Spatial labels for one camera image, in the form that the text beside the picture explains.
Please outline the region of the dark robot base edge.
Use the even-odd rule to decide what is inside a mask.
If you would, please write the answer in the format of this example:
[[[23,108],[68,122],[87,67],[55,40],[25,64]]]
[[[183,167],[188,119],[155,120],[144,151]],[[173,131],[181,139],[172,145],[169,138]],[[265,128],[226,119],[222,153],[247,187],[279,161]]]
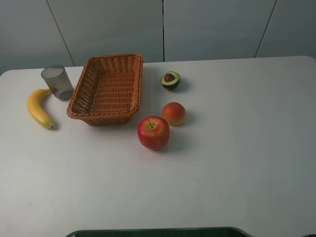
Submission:
[[[246,232],[232,228],[171,228],[126,230],[80,230],[67,237],[250,237]]]

